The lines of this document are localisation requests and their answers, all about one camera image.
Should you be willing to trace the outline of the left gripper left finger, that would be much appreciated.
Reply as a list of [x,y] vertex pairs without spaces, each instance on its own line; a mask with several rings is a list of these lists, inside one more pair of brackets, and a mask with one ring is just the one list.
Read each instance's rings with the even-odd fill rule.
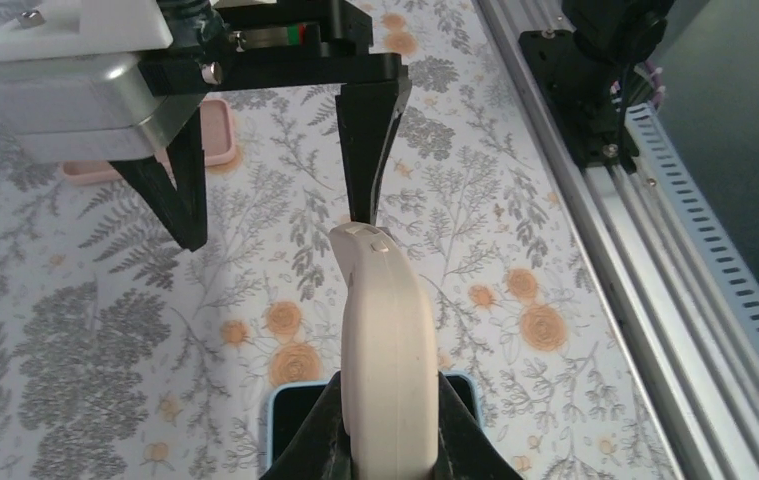
[[343,427],[341,374],[335,373],[282,455],[263,479],[351,479]]

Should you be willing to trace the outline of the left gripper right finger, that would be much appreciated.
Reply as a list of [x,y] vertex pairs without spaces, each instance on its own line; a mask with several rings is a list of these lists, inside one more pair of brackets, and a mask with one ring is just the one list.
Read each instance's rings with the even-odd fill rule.
[[481,425],[474,383],[465,374],[440,373],[439,448],[434,479],[519,480]]

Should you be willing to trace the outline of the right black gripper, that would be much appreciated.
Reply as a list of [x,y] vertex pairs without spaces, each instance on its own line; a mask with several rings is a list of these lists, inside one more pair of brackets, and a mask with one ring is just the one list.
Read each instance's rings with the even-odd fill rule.
[[[374,53],[373,21],[348,1],[216,6],[158,4],[173,42],[142,54],[153,93],[209,93],[345,84],[336,96],[350,218],[376,223],[384,170],[412,84],[396,53]],[[156,157],[112,161],[178,246],[208,240],[205,151],[197,109]]]

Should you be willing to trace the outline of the phone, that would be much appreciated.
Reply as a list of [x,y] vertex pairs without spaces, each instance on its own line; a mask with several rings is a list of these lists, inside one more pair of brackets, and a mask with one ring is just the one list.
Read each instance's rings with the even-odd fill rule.
[[[483,427],[479,386],[461,370],[444,371],[455,393],[465,404],[477,425]],[[290,444],[302,423],[327,386],[327,380],[286,383],[273,390],[267,401],[266,460],[269,470]]]

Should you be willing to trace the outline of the pink phone case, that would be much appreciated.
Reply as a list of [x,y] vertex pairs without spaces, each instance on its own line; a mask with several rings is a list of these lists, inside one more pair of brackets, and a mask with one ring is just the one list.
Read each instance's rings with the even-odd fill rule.
[[[222,99],[206,99],[200,106],[204,165],[210,173],[224,171],[241,162],[242,153],[235,139],[235,117]],[[65,162],[58,168],[70,184],[87,186],[120,181],[122,177],[105,161]]]

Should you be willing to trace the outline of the beige phone case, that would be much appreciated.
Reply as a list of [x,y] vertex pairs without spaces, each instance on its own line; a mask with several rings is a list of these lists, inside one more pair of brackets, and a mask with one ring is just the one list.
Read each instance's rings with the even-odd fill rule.
[[358,479],[428,479],[438,456],[435,318],[394,239],[350,222],[329,233],[347,285],[341,337],[344,428]]

